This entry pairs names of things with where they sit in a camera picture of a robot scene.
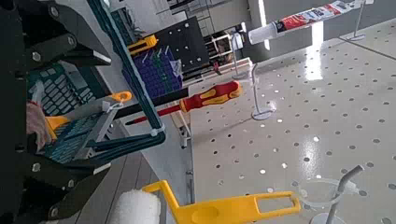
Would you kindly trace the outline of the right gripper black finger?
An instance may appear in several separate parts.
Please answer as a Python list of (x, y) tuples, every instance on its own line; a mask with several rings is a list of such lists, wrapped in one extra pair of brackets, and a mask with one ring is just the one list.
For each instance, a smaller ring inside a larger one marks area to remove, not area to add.
[(21, 30), (15, 73), (26, 74), (51, 63), (110, 65), (111, 59), (91, 26), (73, 8), (55, 0), (19, 0)]
[(94, 159), (59, 163), (23, 153), (21, 205), (15, 224), (39, 224), (80, 211), (106, 176), (111, 163)]

